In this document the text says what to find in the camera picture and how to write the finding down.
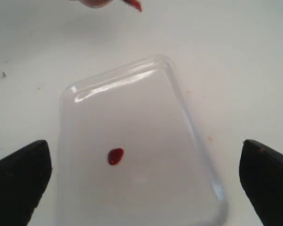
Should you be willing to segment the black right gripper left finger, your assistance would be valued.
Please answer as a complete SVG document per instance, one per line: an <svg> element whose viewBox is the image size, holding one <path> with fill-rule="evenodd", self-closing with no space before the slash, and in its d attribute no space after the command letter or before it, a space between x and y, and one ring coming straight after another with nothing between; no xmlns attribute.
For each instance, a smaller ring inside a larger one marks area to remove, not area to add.
<svg viewBox="0 0 283 226"><path fill-rule="evenodd" d="M52 174L46 140L34 141L0 160L0 226L26 226Z"/></svg>

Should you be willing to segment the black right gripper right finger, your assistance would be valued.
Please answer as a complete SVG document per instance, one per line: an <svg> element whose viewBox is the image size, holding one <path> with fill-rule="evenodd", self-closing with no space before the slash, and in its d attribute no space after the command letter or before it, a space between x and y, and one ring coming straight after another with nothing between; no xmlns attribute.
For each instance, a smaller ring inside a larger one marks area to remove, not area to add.
<svg viewBox="0 0 283 226"><path fill-rule="evenodd" d="M283 154L247 139L239 163L240 183L265 226L283 226Z"/></svg>

